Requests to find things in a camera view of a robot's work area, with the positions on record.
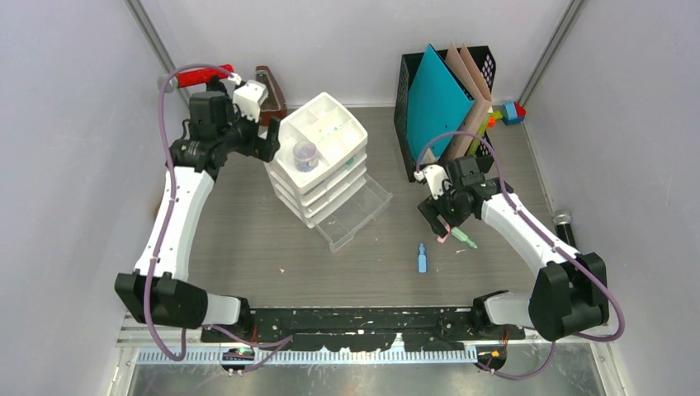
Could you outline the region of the white plastic drawer unit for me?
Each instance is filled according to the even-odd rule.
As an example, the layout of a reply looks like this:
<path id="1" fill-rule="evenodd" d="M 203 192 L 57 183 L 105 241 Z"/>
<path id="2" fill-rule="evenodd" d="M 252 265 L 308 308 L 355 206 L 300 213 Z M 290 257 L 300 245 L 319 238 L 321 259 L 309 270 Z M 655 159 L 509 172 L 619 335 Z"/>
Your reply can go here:
<path id="1" fill-rule="evenodd" d="M 376 219 L 392 195 L 367 173 L 368 133 L 351 111 L 327 92 L 280 123 L 280 149 L 265 168 L 276 197 L 337 252 Z M 310 141 L 319 151 L 311 172 L 298 172 L 292 149 Z M 354 158 L 352 165 L 345 162 Z"/>

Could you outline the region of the clear jar of pins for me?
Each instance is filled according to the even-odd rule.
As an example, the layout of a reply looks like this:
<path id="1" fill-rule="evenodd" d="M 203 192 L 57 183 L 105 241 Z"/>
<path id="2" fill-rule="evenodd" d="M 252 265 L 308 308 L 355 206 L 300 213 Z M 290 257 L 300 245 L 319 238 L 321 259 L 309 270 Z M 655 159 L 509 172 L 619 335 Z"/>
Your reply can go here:
<path id="1" fill-rule="evenodd" d="M 295 168 L 298 172 L 311 172 L 319 164 L 319 151 L 310 141 L 300 141 L 292 149 Z"/>

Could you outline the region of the black mesh file organizer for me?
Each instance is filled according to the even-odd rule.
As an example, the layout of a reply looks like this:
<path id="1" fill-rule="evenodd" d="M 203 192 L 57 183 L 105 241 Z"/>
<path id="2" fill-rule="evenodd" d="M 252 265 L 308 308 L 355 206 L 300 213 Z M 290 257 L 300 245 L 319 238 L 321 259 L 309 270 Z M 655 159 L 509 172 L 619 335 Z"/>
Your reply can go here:
<path id="1" fill-rule="evenodd" d="M 468 88 L 447 64 L 448 51 L 428 45 L 402 54 L 395 100 L 394 127 L 408 182 L 425 144 L 438 134 L 459 130 L 475 109 L 476 88 Z"/>

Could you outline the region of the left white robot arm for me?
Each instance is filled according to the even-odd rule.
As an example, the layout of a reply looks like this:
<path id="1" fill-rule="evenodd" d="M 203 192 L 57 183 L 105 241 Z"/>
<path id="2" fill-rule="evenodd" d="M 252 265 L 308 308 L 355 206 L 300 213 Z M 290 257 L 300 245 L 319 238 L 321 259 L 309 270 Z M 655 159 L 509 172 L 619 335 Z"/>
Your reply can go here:
<path id="1" fill-rule="evenodd" d="M 269 136 L 258 135 L 264 88 L 242 87 L 228 95 L 198 92 L 189 101 L 187 137 L 168 152 L 163 199 L 149 241 L 131 273 L 116 277 L 115 291 L 131 316 L 142 324 L 195 329 L 221 325 L 231 340 L 246 340 L 253 330 L 245 298 L 214 295 L 188 282 L 196 227 L 219 170 L 230 153 L 266 163 L 280 148 L 279 121 Z"/>

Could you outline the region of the pink cardboard folder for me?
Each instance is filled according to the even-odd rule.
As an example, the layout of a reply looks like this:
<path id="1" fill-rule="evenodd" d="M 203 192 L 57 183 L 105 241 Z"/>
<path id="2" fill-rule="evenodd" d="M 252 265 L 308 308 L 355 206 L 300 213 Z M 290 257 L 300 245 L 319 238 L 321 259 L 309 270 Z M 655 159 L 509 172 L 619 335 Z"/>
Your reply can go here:
<path id="1" fill-rule="evenodd" d="M 492 107 L 492 97 L 488 84 L 477 63 L 465 45 L 460 48 L 452 42 L 445 58 L 449 70 L 471 96 L 466 107 L 461 110 L 459 123 L 454 130 L 475 134 L 486 113 Z"/>

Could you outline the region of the green illustrated book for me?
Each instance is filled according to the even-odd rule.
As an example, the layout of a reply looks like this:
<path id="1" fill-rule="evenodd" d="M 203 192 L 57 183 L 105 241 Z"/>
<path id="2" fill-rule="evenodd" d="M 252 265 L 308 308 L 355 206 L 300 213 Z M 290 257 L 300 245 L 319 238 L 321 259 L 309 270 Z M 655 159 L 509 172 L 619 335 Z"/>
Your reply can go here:
<path id="1" fill-rule="evenodd" d="M 477 135 L 477 138 L 472 139 L 470 146 L 466 151 L 466 154 L 476 155 L 477 150 L 481 144 L 480 139 L 485 136 L 485 132 L 488 129 L 488 124 L 490 122 L 490 119 L 491 119 L 491 112 L 487 112 L 483 122 L 481 123 L 479 129 L 475 133 Z"/>

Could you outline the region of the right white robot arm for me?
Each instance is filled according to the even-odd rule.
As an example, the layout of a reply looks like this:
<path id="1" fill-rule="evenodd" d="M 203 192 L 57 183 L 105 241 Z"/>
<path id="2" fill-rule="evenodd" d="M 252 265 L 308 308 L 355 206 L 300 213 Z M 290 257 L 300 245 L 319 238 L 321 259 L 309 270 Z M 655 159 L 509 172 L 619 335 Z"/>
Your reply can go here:
<path id="1" fill-rule="evenodd" d="M 494 229 L 527 264 L 535 277 L 532 291 L 519 295 L 499 290 L 473 300 L 471 327 L 492 338 L 504 325 L 536 330 L 547 341 L 595 328 L 609 320 L 603 293 L 603 259 L 580 253 L 537 219 L 499 178 L 488 178 L 473 156 L 431 164 L 414 173 L 429 195 L 418 209 L 440 238 L 473 217 Z"/>

